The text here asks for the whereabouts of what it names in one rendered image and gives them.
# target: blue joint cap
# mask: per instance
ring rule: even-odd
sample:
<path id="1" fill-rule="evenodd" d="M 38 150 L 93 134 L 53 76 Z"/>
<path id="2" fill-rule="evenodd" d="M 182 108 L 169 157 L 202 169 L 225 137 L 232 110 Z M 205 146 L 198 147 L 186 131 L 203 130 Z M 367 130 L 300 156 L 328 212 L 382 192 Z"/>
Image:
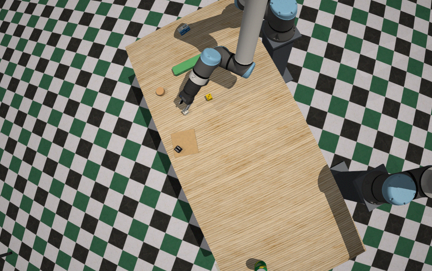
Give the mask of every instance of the blue joint cap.
<path id="1" fill-rule="evenodd" d="M 405 174 L 389 176 L 382 187 L 383 197 L 393 205 L 405 205 L 415 198 L 417 187 L 413 179 Z"/>
<path id="2" fill-rule="evenodd" d="M 205 48 L 201 53 L 201 60 L 208 66 L 216 66 L 221 62 L 221 55 L 213 48 Z"/>
<path id="3" fill-rule="evenodd" d="M 238 0 L 234 0 L 234 5 L 238 8 L 238 10 L 242 10 L 238 7 Z"/>
<path id="4" fill-rule="evenodd" d="M 248 78 L 250 75 L 251 75 L 251 73 L 252 73 L 252 70 L 254 70 L 254 66 L 256 65 L 256 63 L 252 63 L 251 64 L 251 67 L 243 74 L 243 76 L 241 76 L 242 78 Z"/>
<path id="5" fill-rule="evenodd" d="M 296 0 L 270 0 L 271 11 L 281 20 L 291 20 L 296 17 L 298 3 Z"/>

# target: square coaster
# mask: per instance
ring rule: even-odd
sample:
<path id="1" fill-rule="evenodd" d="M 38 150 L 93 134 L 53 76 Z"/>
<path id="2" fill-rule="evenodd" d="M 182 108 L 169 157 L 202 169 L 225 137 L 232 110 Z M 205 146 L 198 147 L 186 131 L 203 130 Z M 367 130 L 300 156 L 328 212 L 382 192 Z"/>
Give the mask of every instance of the square coaster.
<path id="1" fill-rule="evenodd" d="M 176 158 L 199 153 L 194 129 L 175 132 L 174 134 L 171 134 L 171 140 L 173 141 L 173 152 L 174 157 Z M 176 146 L 180 146 L 183 150 L 180 153 L 174 151 Z"/>

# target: round wooden disc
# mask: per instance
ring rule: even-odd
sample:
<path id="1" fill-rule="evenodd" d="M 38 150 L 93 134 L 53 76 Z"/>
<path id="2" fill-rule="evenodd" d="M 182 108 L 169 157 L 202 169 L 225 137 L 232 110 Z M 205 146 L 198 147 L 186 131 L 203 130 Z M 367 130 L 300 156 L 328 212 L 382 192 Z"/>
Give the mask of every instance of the round wooden disc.
<path id="1" fill-rule="evenodd" d="M 158 96 L 162 96 L 162 95 L 164 95 L 164 93 L 165 93 L 165 91 L 164 91 L 163 88 L 158 87 L 158 88 L 156 89 L 156 94 L 157 94 Z"/>

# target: green can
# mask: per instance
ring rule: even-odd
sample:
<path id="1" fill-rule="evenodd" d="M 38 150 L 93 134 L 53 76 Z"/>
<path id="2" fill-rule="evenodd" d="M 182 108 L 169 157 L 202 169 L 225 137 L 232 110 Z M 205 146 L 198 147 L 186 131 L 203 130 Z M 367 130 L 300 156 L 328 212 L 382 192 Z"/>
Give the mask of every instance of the green can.
<path id="1" fill-rule="evenodd" d="M 266 268 L 266 263 L 263 261 L 257 261 L 254 264 L 254 271 L 268 271 L 268 269 Z"/>

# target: tiled floor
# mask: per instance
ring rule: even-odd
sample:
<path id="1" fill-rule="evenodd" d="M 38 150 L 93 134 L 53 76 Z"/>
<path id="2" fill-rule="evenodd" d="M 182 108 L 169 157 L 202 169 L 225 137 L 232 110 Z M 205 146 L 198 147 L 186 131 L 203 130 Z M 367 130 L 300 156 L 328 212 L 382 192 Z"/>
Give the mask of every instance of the tiled floor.
<path id="1" fill-rule="evenodd" d="M 215 270 L 124 50 L 212 2 L 0 0 L 0 270 Z M 297 26 L 328 164 L 432 164 L 432 0 L 300 0 Z M 432 199 L 347 205 L 367 251 L 334 271 L 432 270 Z"/>

